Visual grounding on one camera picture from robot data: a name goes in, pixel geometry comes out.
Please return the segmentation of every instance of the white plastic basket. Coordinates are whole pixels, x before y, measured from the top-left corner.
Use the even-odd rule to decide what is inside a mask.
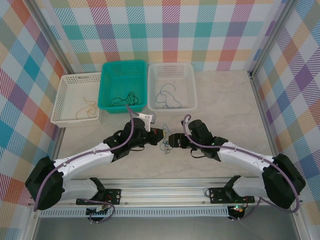
[[[148,69],[148,109],[187,114],[198,106],[194,68],[187,62],[154,63]]]
[[[101,110],[95,107],[98,104],[100,79],[101,72],[63,75],[51,122],[60,128],[101,124]]]

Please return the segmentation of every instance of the blue cable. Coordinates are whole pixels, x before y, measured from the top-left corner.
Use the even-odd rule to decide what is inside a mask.
[[[162,143],[160,144],[160,150],[164,152],[164,154],[169,154],[170,151],[172,150],[172,147],[169,145],[169,142],[167,140],[167,134],[171,134],[171,131],[169,130],[168,126],[166,124],[163,124],[163,140]]]
[[[182,108],[181,103],[180,103],[179,101],[177,101],[177,100],[175,99],[175,97],[174,97],[170,92],[168,92],[167,90],[162,90],[166,85],[171,85],[171,86],[174,87],[174,90],[176,90],[175,85],[173,85],[173,84],[171,84],[171,83],[166,83],[165,85],[162,86],[162,88],[160,89],[160,92],[156,95],[156,97],[155,97],[155,102],[158,103],[158,104],[164,104],[164,106],[162,107],[162,109],[164,109],[164,108],[167,108],[167,109],[181,109],[181,108]],[[163,93],[168,93],[169,95],[171,95],[172,98],[173,98],[173,100],[175,100],[180,106],[178,106],[178,107],[169,106],[169,105],[167,104],[167,95],[165,95],[165,94],[163,94]],[[157,101],[159,95],[165,96],[165,101]]]

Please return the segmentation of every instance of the teal plastic basket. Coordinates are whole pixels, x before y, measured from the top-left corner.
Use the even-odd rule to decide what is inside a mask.
[[[102,66],[98,107],[110,114],[127,113],[128,94],[135,94],[135,105],[130,108],[141,112],[147,104],[147,68],[142,60],[113,61]]]

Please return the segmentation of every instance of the basket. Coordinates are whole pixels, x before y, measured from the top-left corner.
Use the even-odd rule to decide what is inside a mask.
[[[198,100],[192,65],[186,62],[151,64],[147,106],[159,115],[187,114],[195,110]]]
[[[101,124],[102,113],[96,107],[100,79],[100,72],[63,75],[55,97],[51,122],[59,128]]]
[[[110,114],[141,112],[147,104],[147,69],[142,60],[107,62],[102,66],[98,107]]]

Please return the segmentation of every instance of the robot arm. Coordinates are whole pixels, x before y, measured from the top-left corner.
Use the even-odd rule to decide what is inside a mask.
[[[55,171],[46,181],[38,202],[38,209],[45,210],[59,201],[68,199],[105,201],[104,187],[98,179],[91,178],[83,181],[71,179],[83,171],[123,158],[133,148],[144,148],[145,144],[157,145],[164,137],[163,130],[150,128],[150,123],[153,120],[151,115],[139,113],[138,117],[133,118],[132,137],[127,144],[118,149],[105,151],[121,145],[128,139],[131,132],[131,122],[128,122],[123,130],[117,131],[114,135],[87,151],[54,161],[51,161],[49,157],[40,159],[25,182],[34,200],[38,195],[41,184],[49,173],[60,165],[63,165],[63,167]],[[74,158],[76,159],[68,163],[68,160]]]
[[[230,201],[239,196],[255,196],[269,198],[283,209],[291,206],[296,199],[292,188],[284,176],[266,161],[277,165],[289,177],[298,194],[305,187],[305,180],[287,156],[283,154],[267,156],[238,147],[225,138],[213,136],[201,120],[194,120],[187,126],[190,132],[189,137],[197,145],[189,141],[184,133],[175,133],[169,136],[168,142],[171,147],[191,149],[191,155],[192,151],[200,150],[207,158],[237,165],[258,177],[232,177],[224,187],[224,194]]]

